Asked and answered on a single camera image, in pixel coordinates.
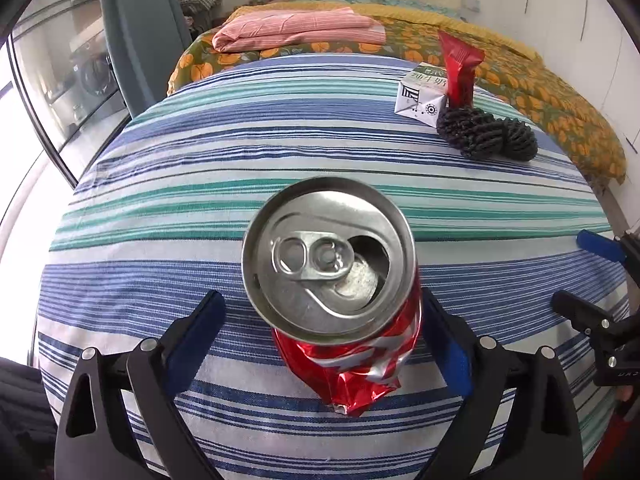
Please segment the person's right hand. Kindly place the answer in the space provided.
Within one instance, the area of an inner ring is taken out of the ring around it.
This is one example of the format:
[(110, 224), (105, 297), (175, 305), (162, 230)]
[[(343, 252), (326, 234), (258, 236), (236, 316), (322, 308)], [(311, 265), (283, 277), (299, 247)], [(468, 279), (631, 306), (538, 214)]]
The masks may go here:
[(633, 395), (633, 386), (618, 386), (616, 388), (616, 399), (618, 402), (627, 402)]

